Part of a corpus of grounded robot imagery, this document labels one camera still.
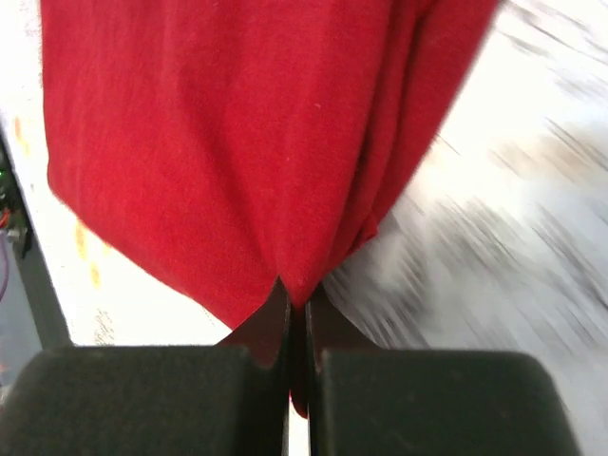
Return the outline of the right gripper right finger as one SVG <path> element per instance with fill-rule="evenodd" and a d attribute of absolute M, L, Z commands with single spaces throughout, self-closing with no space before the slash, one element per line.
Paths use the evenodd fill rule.
<path fill-rule="evenodd" d="M 306 307 L 314 455 L 576 455 L 554 383 L 504 351 L 387 350 L 323 290 Z"/>

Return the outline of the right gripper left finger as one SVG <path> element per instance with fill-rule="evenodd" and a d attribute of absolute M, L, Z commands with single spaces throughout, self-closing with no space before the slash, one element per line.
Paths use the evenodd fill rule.
<path fill-rule="evenodd" d="M 37 354 L 1 414 L 5 455 L 283 455 L 290 304 L 265 303 L 213 346 Z"/>

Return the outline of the red t shirt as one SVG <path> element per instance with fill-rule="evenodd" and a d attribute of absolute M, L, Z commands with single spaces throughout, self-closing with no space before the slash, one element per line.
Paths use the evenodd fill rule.
<path fill-rule="evenodd" d="M 377 231 L 493 1 L 44 1 L 48 184 L 236 327 Z"/>

